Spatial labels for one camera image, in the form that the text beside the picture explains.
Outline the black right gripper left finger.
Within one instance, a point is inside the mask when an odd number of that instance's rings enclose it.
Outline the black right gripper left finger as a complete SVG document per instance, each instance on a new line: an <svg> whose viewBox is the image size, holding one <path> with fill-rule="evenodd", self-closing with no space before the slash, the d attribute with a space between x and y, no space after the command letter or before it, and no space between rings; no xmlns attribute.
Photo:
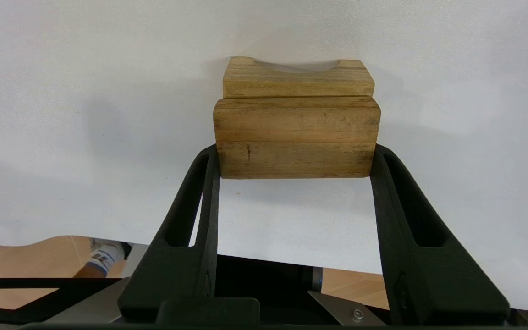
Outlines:
<svg viewBox="0 0 528 330"><path fill-rule="evenodd" d="M214 296L219 192L219 158L212 145L195 157L117 300L125 321L155 321L160 305L169 299Z"/></svg>

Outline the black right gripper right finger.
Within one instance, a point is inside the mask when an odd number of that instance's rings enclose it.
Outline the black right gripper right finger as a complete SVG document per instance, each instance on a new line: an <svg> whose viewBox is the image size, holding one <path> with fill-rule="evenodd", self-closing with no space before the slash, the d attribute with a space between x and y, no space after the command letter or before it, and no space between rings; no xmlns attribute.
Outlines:
<svg viewBox="0 0 528 330"><path fill-rule="evenodd" d="M504 325L507 298L389 148L375 146L370 180L392 324Z"/></svg>

